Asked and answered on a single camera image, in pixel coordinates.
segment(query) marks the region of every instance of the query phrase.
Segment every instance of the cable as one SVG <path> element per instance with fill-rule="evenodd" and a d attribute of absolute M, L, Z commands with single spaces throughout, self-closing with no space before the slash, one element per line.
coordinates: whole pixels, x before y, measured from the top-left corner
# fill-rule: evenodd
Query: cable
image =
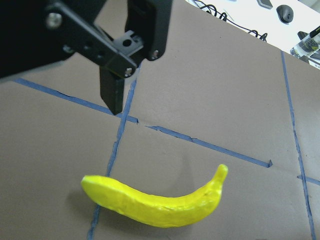
<path fill-rule="evenodd" d="M 250 33 L 254 33 L 255 34 L 255 37 L 257 38 L 257 37 L 260 37 L 259 39 L 261 39 L 262 41 L 264 41 L 264 42 L 267 42 L 267 36 L 268 36 L 268 33 L 264 33 L 264 34 L 262 34 L 262 35 L 260 35 L 259 33 L 258 33 L 258 31 L 257 30 L 251 30 L 251 29 L 248 29 L 248 28 L 246 28 L 246 27 L 244 27 L 244 26 L 240 26 L 240 25 L 238 25 L 238 24 L 236 24 L 235 22 L 233 22 L 233 21 L 231 21 L 230 19 L 228 19 L 228 15 L 225 13 L 225 12 L 223 12 L 223 13 L 220 13 L 220 12 L 218 12 L 217 11 L 217 8 L 214 6 L 214 5 L 212 5 L 212 4 L 205 4 L 203 1 L 201 1 L 201 0 L 192 0 L 193 1 L 193 3 L 199 8 L 199 9 L 205 9 L 205 8 L 207 8 L 207 13 L 209 13 L 209 14 L 211 14 L 212 15 L 212 11 L 214 11 L 214 16 L 216 17 L 217 16 L 217 14 L 220 14 L 220 19 L 222 19 L 223 21 L 225 21 L 225 22 L 230 22 L 231 24 L 233 24 L 233 25 L 235 25 L 235 26 L 237 26 L 238 28 L 241 28 L 241 29 L 244 29 L 244 30 L 246 30 L 246 31 L 248 31 L 248 33 L 250 34 Z"/>

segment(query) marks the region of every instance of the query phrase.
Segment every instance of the yellow banana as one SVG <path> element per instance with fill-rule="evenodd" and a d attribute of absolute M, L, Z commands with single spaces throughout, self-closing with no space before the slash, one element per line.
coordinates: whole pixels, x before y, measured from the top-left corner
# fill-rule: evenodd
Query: yellow banana
<path fill-rule="evenodd" d="M 160 228 L 181 227 L 196 223 L 211 214 L 218 206 L 226 165 L 219 165 L 206 185 L 180 197 L 155 196 L 138 191 L 113 178 L 86 175 L 81 185 L 97 204 L 131 219 Z"/>

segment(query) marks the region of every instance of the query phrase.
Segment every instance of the screw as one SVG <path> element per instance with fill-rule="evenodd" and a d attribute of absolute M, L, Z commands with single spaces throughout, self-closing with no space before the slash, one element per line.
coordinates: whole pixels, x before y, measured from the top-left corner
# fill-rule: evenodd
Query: screw
<path fill-rule="evenodd" d="M 63 45 L 62 50 L 65 51 L 67 54 L 73 54 L 75 50 L 73 50 L 71 47 L 68 45 Z"/>
<path fill-rule="evenodd" d="M 129 67 L 125 70 L 124 72 L 124 76 L 127 78 L 127 77 L 130 77 L 131 76 L 131 73 L 132 73 L 132 68 Z"/>
<path fill-rule="evenodd" d="M 58 29 L 62 24 L 62 16 L 60 13 L 50 12 L 45 19 L 45 25 L 49 30 Z"/>
<path fill-rule="evenodd" d="M 152 60 L 157 59 L 157 58 L 158 58 L 158 54 L 159 54 L 159 50 L 155 50 L 155 51 L 152 53 L 151 59 L 152 59 Z"/>

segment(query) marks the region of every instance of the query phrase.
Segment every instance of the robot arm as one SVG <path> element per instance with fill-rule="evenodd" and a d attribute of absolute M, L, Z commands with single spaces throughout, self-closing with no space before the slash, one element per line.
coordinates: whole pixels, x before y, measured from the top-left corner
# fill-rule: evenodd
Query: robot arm
<path fill-rule="evenodd" d="M 124 78 L 166 49 L 172 0 L 128 0 L 125 34 L 113 39 L 95 25 L 106 0 L 0 2 L 0 78 L 66 60 L 78 52 L 100 71 L 100 95 L 122 111 Z"/>

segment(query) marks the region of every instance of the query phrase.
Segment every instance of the brown cardboard surface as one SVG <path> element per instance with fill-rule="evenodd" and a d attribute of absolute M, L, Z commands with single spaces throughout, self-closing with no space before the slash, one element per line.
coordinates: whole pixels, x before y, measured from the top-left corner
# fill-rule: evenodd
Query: brown cardboard surface
<path fill-rule="evenodd" d="M 98 18 L 114 37 L 125 24 L 125 3 L 109 0 Z M 288 55 L 285 62 L 306 175 L 319 180 L 318 71 Z M 79 55 L 23 77 L 104 106 L 98 67 Z M 0 102 L 0 239 L 85 239 L 95 204 L 80 181 L 106 173 L 120 119 L 14 82 L 0 84 Z M 177 197 L 204 185 L 222 163 L 229 167 L 222 200 L 199 223 L 168 229 L 102 209 L 94 240 L 311 239 L 279 49 L 176 0 L 166 53 L 143 62 L 130 115 L 140 123 L 126 124 L 113 178 Z M 308 187 L 319 238 L 319 186 Z"/>
<path fill-rule="evenodd" d="M 305 174 L 320 180 L 320 71 L 289 55 L 285 63 Z"/>
<path fill-rule="evenodd" d="M 143 62 L 132 116 L 299 170 L 289 113 L 279 49 L 174 2 L 167 51 Z"/>
<path fill-rule="evenodd" d="M 309 239 L 302 183 L 295 172 L 265 168 L 128 122 L 111 176 L 145 193 L 189 194 L 229 167 L 218 208 L 200 222 L 161 229 L 103 209 L 96 240 Z"/>
<path fill-rule="evenodd" d="M 84 239 L 95 204 L 80 181 L 106 173 L 119 118 L 15 82 L 0 102 L 0 239 Z"/>

